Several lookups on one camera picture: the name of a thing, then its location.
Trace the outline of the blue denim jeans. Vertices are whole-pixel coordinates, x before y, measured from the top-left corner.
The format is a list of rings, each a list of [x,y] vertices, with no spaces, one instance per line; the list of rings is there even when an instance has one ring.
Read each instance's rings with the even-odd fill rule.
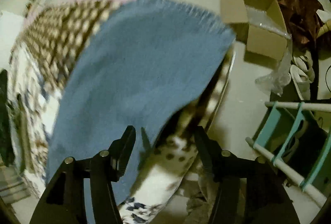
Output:
[[[198,98],[232,42],[213,12],[175,0],[134,0],[113,12],[83,51],[68,80],[49,143],[50,180],[62,161],[93,157],[128,125],[137,138],[113,187],[123,201],[136,180],[144,142]]]

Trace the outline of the teal plastic rack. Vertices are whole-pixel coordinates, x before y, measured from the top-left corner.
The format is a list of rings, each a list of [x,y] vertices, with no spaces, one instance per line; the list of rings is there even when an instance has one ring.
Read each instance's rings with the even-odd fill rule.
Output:
[[[330,131],[319,127],[315,114],[330,113],[330,104],[268,101],[265,106],[266,121],[246,142],[324,206],[330,195]]]

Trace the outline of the floral bed blanket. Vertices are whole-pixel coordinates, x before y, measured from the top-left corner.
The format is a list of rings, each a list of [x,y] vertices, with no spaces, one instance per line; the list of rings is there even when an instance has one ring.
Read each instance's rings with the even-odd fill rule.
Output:
[[[193,164],[197,150],[185,128],[206,125],[230,69],[232,38],[198,41],[93,39],[64,86],[42,75],[42,56],[25,41],[12,50],[8,98],[22,100],[37,195],[60,162],[91,157],[128,125],[137,137],[128,167],[114,186],[127,223],[150,222]]]

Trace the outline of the small open cardboard box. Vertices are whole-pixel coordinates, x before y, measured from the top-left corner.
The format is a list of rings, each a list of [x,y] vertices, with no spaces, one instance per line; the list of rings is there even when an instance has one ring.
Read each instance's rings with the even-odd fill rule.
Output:
[[[246,50],[281,60],[291,39],[277,0],[220,0],[221,18]]]

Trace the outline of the brown checkered blanket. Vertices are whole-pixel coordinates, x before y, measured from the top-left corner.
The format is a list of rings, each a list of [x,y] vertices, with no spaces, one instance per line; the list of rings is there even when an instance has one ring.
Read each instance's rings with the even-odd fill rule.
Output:
[[[36,60],[46,90],[62,91],[80,54],[122,2],[82,0],[49,6],[21,34]]]

